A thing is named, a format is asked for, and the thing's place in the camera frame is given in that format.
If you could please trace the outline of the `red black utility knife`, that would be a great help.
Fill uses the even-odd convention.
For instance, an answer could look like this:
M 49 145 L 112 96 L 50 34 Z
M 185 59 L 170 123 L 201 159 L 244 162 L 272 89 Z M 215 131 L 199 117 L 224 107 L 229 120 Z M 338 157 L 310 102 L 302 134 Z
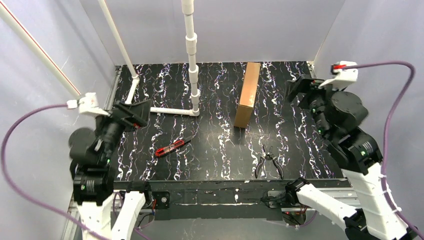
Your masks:
M 162 158 L 165 157 L 173 152 L 175 152 L 177 149 L 187 145 L 190 141 L 192 140 L 191 137 L 187 137 L 187 138 L 182 138 L 182 139 L 178 139 L 175 142 L 171 143 L 168 146 L 165 147 L 161 147 L 158 148 L 155 153 L 154 156 L 156 158 Z

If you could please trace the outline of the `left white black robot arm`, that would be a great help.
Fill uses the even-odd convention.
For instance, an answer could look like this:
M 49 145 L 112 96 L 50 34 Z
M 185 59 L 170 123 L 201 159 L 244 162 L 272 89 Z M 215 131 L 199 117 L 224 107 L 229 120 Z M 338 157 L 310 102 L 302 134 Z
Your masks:
M 111 209 L 115 202 L 115 169 L 110 161 L 125 132 L 147 126 L 152 100 L 136 103 L 115 102 L 110 110 L 99 107 L 94 97 L 67 102 L 69 109 L 95 118 L 94 130 L 75 130 L 68 140 L 73 179 L 73 199 L 77 204 L 84 240 L 129 240 L 142 207 L 149 201 L 150 184 L 131 181 L 118 191 L 123 203 L 115 223 Z

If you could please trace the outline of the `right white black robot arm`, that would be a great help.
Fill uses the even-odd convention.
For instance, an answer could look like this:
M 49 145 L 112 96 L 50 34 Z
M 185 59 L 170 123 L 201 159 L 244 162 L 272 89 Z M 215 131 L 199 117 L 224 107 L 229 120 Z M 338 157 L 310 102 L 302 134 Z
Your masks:
M 286 201 L 313 208 L 338 225 L 350 240 L 412 240 L 419 234 L 390 206 L 382 187 L 383 156 L 376 140 L 360 124 L 368 116 L 362 100 L 347 91 L 322 86 L 320 79 L 301 75 L 290 81 L 286 100 L 303 94 L 298 106 L 309 110 L 327 151 L 349 180 L 360 207 L 318 190 L 300 177 L 285 186 Z

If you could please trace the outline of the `brown cardboard express box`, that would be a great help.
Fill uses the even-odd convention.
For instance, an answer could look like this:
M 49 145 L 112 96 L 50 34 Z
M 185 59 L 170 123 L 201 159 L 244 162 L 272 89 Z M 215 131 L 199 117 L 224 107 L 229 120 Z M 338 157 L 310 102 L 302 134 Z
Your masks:
M 246 128 L 248 126 L 256 100 L 260 68 L 261 64 L 258 62 L 247 63 L 235 115 L 235 127 Z

